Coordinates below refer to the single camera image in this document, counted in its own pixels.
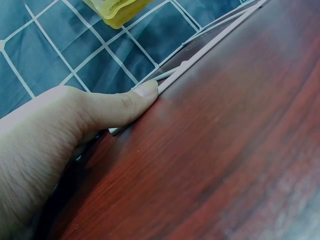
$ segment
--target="reddish-brown wood surface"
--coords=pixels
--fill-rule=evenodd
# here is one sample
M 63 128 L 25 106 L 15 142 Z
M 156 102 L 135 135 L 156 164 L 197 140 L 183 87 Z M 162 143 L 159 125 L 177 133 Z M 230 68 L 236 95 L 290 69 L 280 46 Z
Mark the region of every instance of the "reddish-brown wood surface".
M 51 239 L 320 239 L 320 2 L 272 0 L 100 141 Z

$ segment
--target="yellow plastic box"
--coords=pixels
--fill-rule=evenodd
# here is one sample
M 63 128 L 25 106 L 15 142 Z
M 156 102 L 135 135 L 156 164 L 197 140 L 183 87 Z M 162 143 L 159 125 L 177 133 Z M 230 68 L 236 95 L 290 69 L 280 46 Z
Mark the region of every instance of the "yellow plastic box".
M 137 15 L 153 0 L 83 0 L 90 8 L 99 14 L 103 21 L 114 29 Z

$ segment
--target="skin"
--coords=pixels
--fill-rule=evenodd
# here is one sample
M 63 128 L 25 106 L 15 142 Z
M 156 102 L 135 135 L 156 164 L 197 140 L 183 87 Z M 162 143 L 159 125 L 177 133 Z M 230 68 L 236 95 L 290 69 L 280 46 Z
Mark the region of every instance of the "skin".
M 60 86 L 0 119 L 0 239 L 31 236 L 28 226 L 69 159 L 98 131 L 138 118 L 157 96 L 155 81 L 113 95 Z

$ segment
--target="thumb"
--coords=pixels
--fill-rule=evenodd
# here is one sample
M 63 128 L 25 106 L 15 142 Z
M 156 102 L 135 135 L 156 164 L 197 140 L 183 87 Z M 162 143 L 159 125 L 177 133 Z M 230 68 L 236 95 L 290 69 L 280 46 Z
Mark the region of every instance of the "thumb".
M 157 96 L 158 83 L 153 80 L 126 93 L 85 93 L 84 125 L 89 131 L 123 127 L 143 114 Z

